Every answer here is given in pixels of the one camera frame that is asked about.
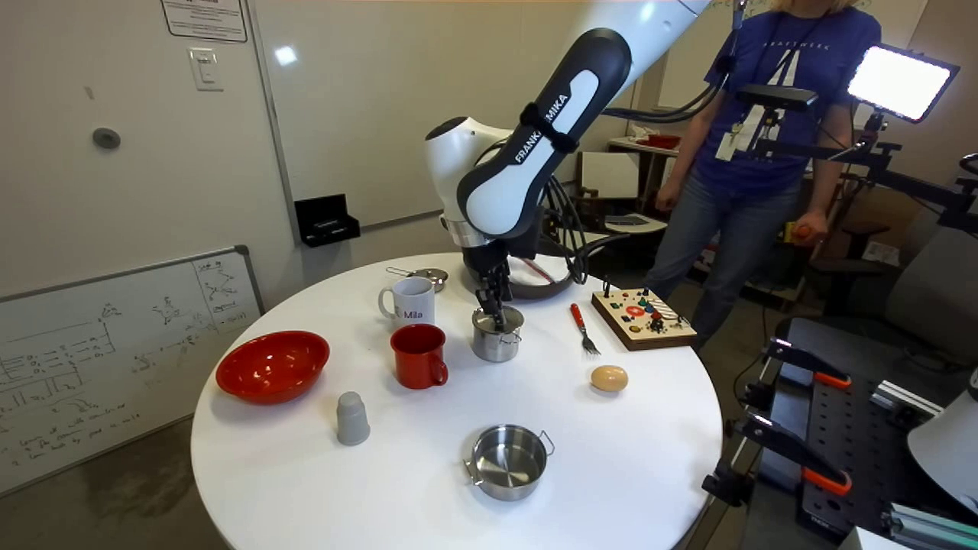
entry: jeans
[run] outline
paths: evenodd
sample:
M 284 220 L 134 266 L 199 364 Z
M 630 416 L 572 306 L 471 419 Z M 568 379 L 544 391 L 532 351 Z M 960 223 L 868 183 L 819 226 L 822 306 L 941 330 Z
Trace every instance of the jeans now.
M 773 248 L 779 226 L 798 214 L 798 202 L 801 183 L 773 196 L 709 189 L 697 177 L 685 183 L 645 281 L 660 299 L 669 299 L 672 287 L 691 272 L 709 238 L 718 235 L 718 254 L 691 318 L 697 345 L 706 345 L 724 324 L 740 287 Z

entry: metal bowl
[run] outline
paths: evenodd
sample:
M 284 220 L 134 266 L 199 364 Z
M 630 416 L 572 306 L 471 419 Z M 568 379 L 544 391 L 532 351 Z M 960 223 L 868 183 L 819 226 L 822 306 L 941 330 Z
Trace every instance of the metal bowl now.
M 523 425 L 492 425 L 468 446 L 465 471 L 486 495 L 520 501 L 544 477 L 550 449 Z

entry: white mug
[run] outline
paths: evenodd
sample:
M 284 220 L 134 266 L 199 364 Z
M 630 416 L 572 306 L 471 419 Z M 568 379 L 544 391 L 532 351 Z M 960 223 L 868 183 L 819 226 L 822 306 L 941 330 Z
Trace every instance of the white mug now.
M 431 278 L 400 278 L 379 290 L 376 306 L 397 327 L 434 324 L 434 281 Z

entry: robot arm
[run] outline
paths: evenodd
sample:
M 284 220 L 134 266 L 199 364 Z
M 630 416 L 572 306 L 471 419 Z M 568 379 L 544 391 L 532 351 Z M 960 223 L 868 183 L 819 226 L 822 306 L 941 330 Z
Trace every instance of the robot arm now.
M 513 131 L 455 116 L 428 134 L 443 223 L 492 296 L 504 293 L 510 241 L 532 229 L 550 171 L 706 6 L 709 0 L 596 0 L 584 34 Z

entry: round white table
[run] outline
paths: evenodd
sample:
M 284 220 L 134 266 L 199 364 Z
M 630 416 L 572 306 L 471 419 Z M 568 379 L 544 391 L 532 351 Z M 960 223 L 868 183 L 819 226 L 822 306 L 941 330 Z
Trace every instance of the round white table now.
M 391 324 L 376 293 L 406 269 L 446 269 L 437 327 L 446 330 L 449 382 L 406 391 L 394 379 Z M 513 361 L 471 351 L 474 293 L 461 254 L 373 263 L 300 290 L 238 342 L 272 330 L 321 333 L 333 354 L 315 388 L 290 403 L 254 406 L 202 388 L 193 419 L 193 474 L 202 501 L 241 550 L 385 547 L 672 547 L 706 504 L 703 477 L 721 455 L 712 382 L 691 348 L 627 351 L 590 306 L 602 281 L 517 303 L 526 315 Z M 568 303 L 584 309 L 599 354 L 581 348 Z M 590 370 L 630 370 L 620 394 L 590 388 Z M 370 440 L 336 440 L 336 400 L 358 391 Z M 535 492 L 483 495 L 461 468 L 489 425 L 526 425 L 553 440 Z

